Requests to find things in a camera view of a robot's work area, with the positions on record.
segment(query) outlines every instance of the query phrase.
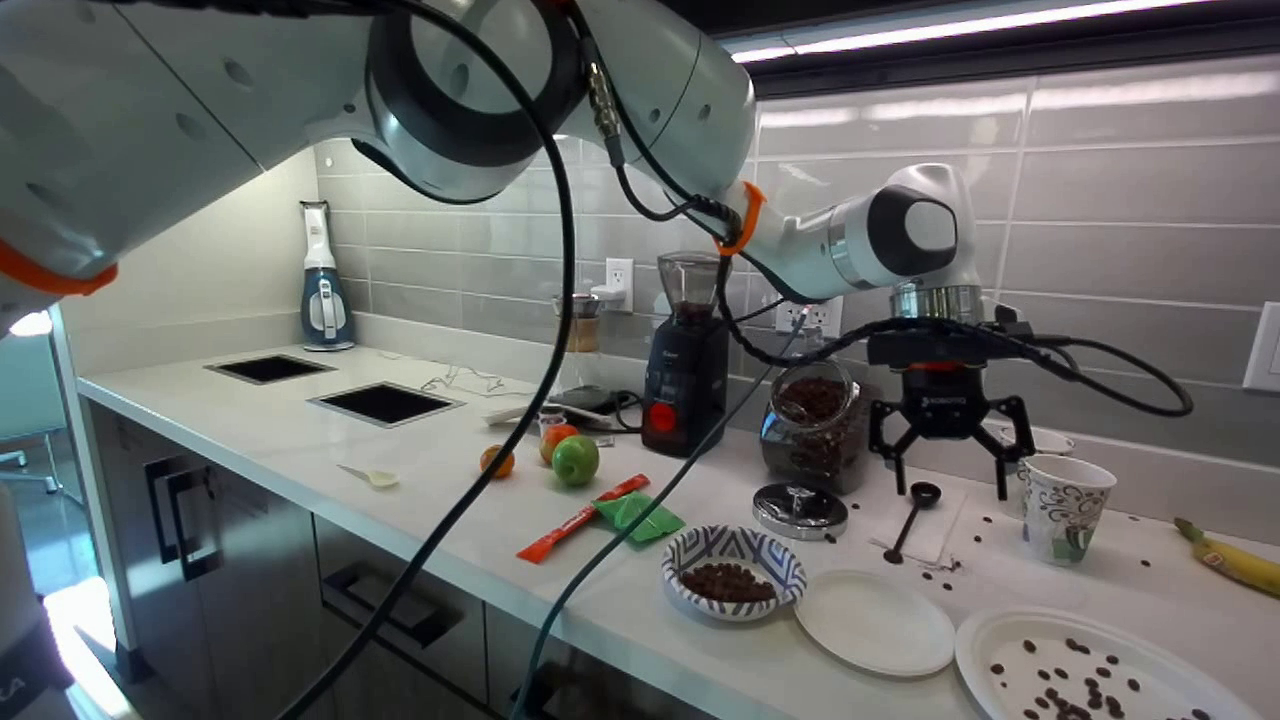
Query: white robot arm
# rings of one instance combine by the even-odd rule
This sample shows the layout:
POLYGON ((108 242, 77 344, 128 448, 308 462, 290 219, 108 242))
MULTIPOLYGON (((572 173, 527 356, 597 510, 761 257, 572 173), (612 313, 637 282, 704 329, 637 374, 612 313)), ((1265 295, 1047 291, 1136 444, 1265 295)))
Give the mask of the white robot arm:
MULTIPOLYGON (((184 10, 4 6, 0 329, 108 285, 114 257, 325 138, 352 138, 404 185, 451 206, 495 197, 539 149, 463 43, 387 0, 167 6, 184 10)), ((896 173, 825 218, 778 218, 739 185, 755 138, 751 84, 659 6, 580 0, 653 165, 626 138, 599 138, 588 104, 599 64, 560 6, 430 10, 472 30, 562 138, 617 144, 638 173, 659 165, 678 188, 730 208, 743 257, 782 295, 973 285, 964 188, 948 170, 896 173)))

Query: white ceramic bowl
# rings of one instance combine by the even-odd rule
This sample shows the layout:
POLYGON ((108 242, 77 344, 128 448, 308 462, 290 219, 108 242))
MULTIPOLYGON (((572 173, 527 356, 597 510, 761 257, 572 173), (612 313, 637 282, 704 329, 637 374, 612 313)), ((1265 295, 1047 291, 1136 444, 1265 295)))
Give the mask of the white ceramic bowl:
POLYGON ((768 534, 730 529, 730 525, 704 525, 689 529, 671 542, 664 556, 664 593, 674 608, 689 608, 708 622, 723 624, 755 624, 803 596, 803 566, 799 556, 768 534), (770 599, 712 599, 693 593, 678 577, 697 574, 701 566, 734 566, 748 569, 755 579, 770 584, 770 599))

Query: cup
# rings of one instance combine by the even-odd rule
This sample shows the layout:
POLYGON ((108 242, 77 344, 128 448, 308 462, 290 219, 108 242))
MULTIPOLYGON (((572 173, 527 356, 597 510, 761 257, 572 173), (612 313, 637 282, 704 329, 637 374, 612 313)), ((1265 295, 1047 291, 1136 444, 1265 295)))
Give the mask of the cup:
POLYGON ((1109 510, 1115 476, 1081 458, 1032 458, 1020 470, 1028 493, 1024 538, 1047 566, 1081 566, 1109 510))

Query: white countertop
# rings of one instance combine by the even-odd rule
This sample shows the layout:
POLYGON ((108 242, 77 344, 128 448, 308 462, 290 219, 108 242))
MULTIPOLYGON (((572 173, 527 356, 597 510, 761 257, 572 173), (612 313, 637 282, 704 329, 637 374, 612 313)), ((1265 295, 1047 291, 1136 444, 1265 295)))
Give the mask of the white countertop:
MULTIPOLYGON (((308 362, 332 363, 334 374, 244 384, 209 374, 204 363, 210 362, 184 362, 80 375, 80 396, 395 556, 412 556, 481 472, 481 448, 501 440, 501 432, 482 428, 482 417, 527 396, 527 390, 513 379, 487 379, 469 370, 376 349, 308 362), (365 384, 428 390, 430 396, 451 399, 451 408, 385 428, 316 406, 316 396, 365 384), (340 472, 340 464, 395 472, 400 490, 371 493, 340 472)), ((530 440, 520 444, 516 462, 516 476, 493 484, 472 504, 430 556, 428 574, 501 611, 539 624, 568 577, 609 538, 605 529, 588 529, 548 566, 516 562, 516 550, 593 496, 554 493, 530 440)), ((674 470, 674 462, 642 454, 638 440, 612 440, 597 490, 632 472, 647 472, 664 484, 674 470)), ((803 574, 892 574, 898 584, 935 596, 956 624, 978 608, 1007 606, 1096 616, 1179 654, 1225 679, 1258 718, 1280 718, 1280 690, 1272 679, 1280 606, 1192 566, 1169 525, 1109 514, 1093 556, 1081 569, 1045 569, 1024 556, 1020 525, 1005 518, 990 484, 929 476, 948 490, 961 514, 948 518, 948 529, 929 529, 945 518, 920 518, 916 534, 948 538, 948 556, 964 562, 956 574, 929 574, 924 579, 920 562, 889 569, 881 550, 868 543, 871 525, 904 518, 904 502, 892 496, 892 476, 881 470, 846 496, 859 510, 834 543, 788 542, 799 553, 803 574)), ((761 484, 765 464, 755 440, 748 432, 728 432, 685 490, 671 493, 668 510, 689 525, 728 522, 761 529, 751 522, 751 493, 761 484)), ((881 679, 830 661, 792 616, 755 627, 718 627, 685 616, 659 593, 659 556, 659 550, 618 550, 568 606, 554 637, 712 718, 978 718, 956 668, 929 679, 881 679)))

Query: coffee grinder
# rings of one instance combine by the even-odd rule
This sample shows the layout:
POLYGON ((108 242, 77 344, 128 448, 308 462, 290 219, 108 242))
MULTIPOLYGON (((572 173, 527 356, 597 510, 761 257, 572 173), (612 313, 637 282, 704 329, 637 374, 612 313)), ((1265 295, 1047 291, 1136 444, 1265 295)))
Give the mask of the coffee grinder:
POLYGON ((718 440, 728 396, 728 329, 715 313, 715 257, 659 257, 671 317, 653 334, 638 440, 664 458, 693 458, 718 440))

